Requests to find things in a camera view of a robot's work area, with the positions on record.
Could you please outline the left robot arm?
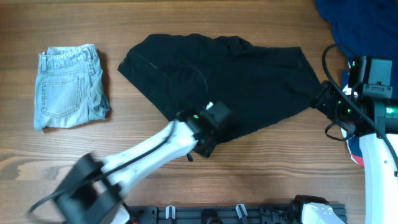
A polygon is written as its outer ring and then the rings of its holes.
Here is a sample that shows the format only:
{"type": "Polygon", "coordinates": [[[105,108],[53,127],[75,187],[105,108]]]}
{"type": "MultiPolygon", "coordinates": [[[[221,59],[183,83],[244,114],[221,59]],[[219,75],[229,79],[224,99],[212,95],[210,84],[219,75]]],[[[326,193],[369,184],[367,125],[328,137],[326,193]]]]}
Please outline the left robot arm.
{"type": "Polygon", "coordinates": [[[97,161],[81,157],[55,191],[34,203],[27,212],[32,223],[45,223],[34,210],[54,202],[65,223],[127,223],[130,215],[123,199],[145,177],[164,164],[205,148],[222,132],[231,110],[220,105],[202,111],[179,112],[157,134],[140,144],[97,161]]]}

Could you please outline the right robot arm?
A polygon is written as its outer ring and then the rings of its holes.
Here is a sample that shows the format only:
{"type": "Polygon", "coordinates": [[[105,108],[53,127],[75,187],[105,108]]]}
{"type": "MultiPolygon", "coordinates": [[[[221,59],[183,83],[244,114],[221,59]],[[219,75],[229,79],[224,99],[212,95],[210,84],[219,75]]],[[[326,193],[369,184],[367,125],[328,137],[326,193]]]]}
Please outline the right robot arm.
{"type": "Polygon", "coordinates": [[[357,138],[363,155],[366,223],[397,223],[397,100],[385,85],[356,83],[350,94],[324,81],[311,107],[343,131],[341,141],[357,138]]]}

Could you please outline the black t-shirt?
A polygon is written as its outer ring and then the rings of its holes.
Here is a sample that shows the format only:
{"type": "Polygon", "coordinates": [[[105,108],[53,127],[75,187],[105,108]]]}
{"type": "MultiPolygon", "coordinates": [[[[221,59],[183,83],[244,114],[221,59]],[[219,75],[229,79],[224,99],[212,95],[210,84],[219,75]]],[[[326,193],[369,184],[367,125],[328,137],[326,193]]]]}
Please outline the black t-shirt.
{"type": "Polygon", "coordinates": [[[307,109],[321,84],[298,47],[258,47],[237,37],[152,34],[119,72],[168,120],[223,102],[233,114],[227,142],[307,109]]]}

